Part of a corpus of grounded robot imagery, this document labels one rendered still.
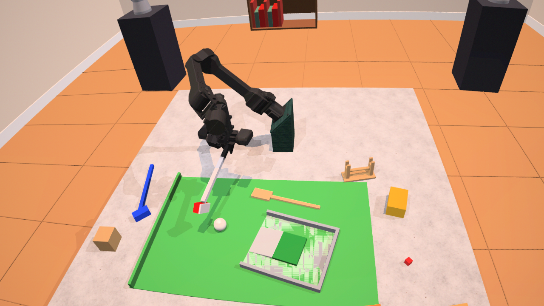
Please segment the brown box with orange top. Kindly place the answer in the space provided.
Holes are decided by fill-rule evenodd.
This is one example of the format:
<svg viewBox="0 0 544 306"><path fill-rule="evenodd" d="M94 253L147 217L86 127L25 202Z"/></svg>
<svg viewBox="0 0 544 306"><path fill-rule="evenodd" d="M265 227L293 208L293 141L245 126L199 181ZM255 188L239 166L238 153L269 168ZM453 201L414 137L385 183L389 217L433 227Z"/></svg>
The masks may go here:
<svg viewBox="0 0 544 306"><path fill-rule="evenodd" d="M99 226L93 242L100 251L116 252L121 235L115 227Z"/></svg>

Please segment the pale pink ball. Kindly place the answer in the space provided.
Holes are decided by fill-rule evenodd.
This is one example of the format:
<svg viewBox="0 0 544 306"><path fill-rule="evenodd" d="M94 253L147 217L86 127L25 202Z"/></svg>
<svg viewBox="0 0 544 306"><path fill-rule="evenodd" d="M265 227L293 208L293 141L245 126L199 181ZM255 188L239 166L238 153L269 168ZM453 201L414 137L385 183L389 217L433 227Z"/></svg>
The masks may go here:
<svg viewBox="0 0 544 306"><path fill-rule="evenodd" d="M214 228L216 230L222 231L226 228L226 221L223 218L218 218L214 222Z"/></svg>

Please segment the green flat mat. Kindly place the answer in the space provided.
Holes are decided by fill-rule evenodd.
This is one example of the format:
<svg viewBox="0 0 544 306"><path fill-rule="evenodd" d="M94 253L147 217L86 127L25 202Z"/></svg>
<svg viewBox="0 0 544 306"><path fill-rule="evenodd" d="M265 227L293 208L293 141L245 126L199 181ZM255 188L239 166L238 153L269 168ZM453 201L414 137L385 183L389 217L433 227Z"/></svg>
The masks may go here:
<svg viewBox="0 0 544 306"><path fill-rule="evenodd" d="M209 212L193 213L209 180L182 176L133 289L275 306L379 304L367 182L216 178ZM255 188L320 210L251 198ZM240 267L267 209L340 229L320 293Z"/></svg>

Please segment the orange block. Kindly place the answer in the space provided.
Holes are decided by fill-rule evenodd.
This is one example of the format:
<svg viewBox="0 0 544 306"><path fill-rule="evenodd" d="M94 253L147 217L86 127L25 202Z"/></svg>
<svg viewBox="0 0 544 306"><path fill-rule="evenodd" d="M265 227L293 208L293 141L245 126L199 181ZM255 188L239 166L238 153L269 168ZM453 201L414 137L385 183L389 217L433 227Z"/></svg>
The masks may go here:
<svg viewBox="0 0 544 306"><path fill-rule="evenodd" d="M403 218L406 212L408 190L391 187L389 191L386 215Z"/></svg>

